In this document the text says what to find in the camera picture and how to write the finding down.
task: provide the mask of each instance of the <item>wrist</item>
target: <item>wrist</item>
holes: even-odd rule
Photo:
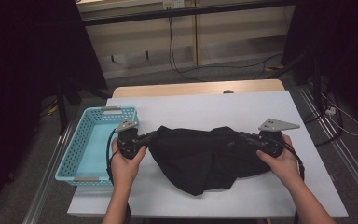
[[[304,181],[300,176],[293,176],[286,180],[281,180],[282,184],[288,189],[299,188],[302,185],[305,185]]]

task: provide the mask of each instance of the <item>black fabric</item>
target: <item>black fabric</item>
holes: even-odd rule
[[[230,189],[239,177],[270,170],[255,154],[257,148],[240,140],[228,127],[205,132],[161,126],[149,150],[167,178],[192,195],[208,189]]]

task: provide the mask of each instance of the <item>hand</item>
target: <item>hand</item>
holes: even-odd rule
[[[282,135],[284,142],[292,145],[292,140],[288,135]],[[298,172],[296,157],[289,151],[284,150],[282,154],[273,158],[269,154],[264,153],[261,150],[257,150],[257,156],[260,160],[264,161],[271,167],[272,172],[281,180],[281,182],[288,187],[292,182],[301,181],[301,177]]]
[[[146,154],[146,147],[143,146],[139,150],[138,154],[132,159],[126,159],[118,149],[117,138],[112,143],[113,153],[116,155],[111,160],[111,169],[113,176],[113,183],[115,188],[131,188],[133,180],[138,174],[139,164]]]

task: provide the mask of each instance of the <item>turquoise basket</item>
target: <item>turquoise basket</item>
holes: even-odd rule
[[[86,109],[63,155],[56,179],[73,186],[112,185],[106,172],[106,145],[110,133],[124,119],[139,123],[134,106]]]

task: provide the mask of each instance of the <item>silver metal plate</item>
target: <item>silver metal plate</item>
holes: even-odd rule
[[[297,129],[300,126],[298,124],[289,123],[277,119],[267,119],[258,130],[260,131],[269,131],[269,132],[278,132],[283,130]]]
[[[136,125],[138,125],[138,122],[136,122],[136,121],[131,121],[129,119],[123,119],[123,121],[121,121],[121,123],[116,128],[116,132],[119,133],[119,132],[126,131],[127,129],[133,128]]]

